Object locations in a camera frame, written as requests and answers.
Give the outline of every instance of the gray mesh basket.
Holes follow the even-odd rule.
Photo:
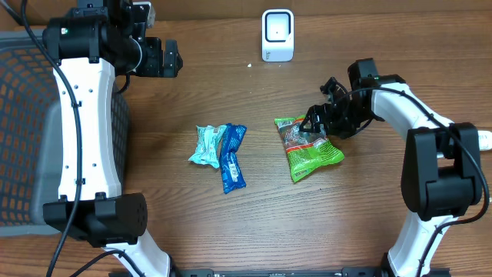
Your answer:
[[[129,109],[120,95],[111,101],[111,123],[123,184]],[[52,67],[25,32],[0,32],[0,236],[58,232],[45,224],[42,206],[58,200],[62,155]]]

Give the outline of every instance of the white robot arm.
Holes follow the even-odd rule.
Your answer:
[[[411,92],[400,76],[379,76],[372,59],[356,61],[348,74],[353,92],[331,78],[321,86],[321,91],[328,95],[328,103],[311,107],[300,130],[319,132],[322,127],[327,134],[346,139],[360,131],[362,122],[377,119],[388,122],[407,141],[401,188],[409,211],[397,242],[385,255],[382,266],[390,277],[415,277],[436,228],[457,221],[481,197],[477,172],[463,159],[452,139],[420,108],[459,134],[457,137],[468,144],[467,149],[472,149],[478,165],[479,146],[481,150],[490,149],[490,133],[479,135],[471,124],[455,125],[438,115]],[[455,159],[454,166],[439,169],[437,159],[443,157]],[[431,270],[431,259],[446,231],[443,228],[432,241],[420,276]]]
[[[154,18],[150,2],[81,0],[66,17],[50,20],[43,32],[48,54],[58,63],[77,100],[83,146],[83,185],[80,198],[75,199],[80,145],[75,137],[74,104],[66,83],[54,70],[61,103],[64,166],[58,187],[60,201],[44,205],[43,214],[46,223],[61,232],[69,226],[72,238],[114,253],[133,276],[168,277],[176,275],[176,270],[171,257],[159,249],[146,229],[144,196],[121,193],[111,132],[116,75],[174,78],[182,67],[176,41],[166,41],[163,52],[159,38],[145,37]],[[76,220],[69,224],[75,201],[80,203]]]

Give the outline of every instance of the green snack bag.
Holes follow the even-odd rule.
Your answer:
[[[297,118],[275,119],[294,182],[322,165],[333,165],[344,159],[344,153],[331,144],[324,130],[321,130],[321,133],[300,132],[299,125],[303,120],[303,115]]]

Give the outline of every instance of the wooden table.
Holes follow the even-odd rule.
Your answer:
[[[384,122],[334,138],[346,155],[342,164],[294,185],[274,118],[323,103],[320,85],[331,76],[348,85],[347,67],[372,57],[380,74],[405,78],[441,115],[490,130],[491,26],[492,12],[297,17],[294,60],[266,63],[260,19],[159,22],[148,35],[177,39],[184,68],[176,79],[131,80],[125,192],[144,193],[150,233],[183,269],[378,265],[407,212],[403,140]],[[220,172],[188,158],[196,125],[228,122],[248,127],[238,153],[248,186],[224,195]],[[492,153],[482,155],[482,165],[492,178]],[[433,266],[451,267],[455,276],[492,275],[491,229],[490,215],[451,228]],[[57,241],[0,239],[0,274],[44,275]],[[55,275],[73,273],[100,252],[69,239]],[[111,257],[85,275],[121,269]]]

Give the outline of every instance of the candy wrapper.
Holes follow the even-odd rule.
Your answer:
[[[336,164],[344,159],[344,153],[331,144],[324,130],[321,133],[300,132],[299,125],[303,120],[304,116],[275,119],[294,182],[322,165]]]
[[[218,169],[217,148],[226,128],[226,125],[220,125],[218,127],[210,125],[207,127],[197,126],[197,148],[188,161],[199,165],[211,165]]]
[[[227,124],[221,149],[221,172],[224,184],[224,193],[246,186],[241,169],[239,168],[236,152],[243,141],[246,126]]]

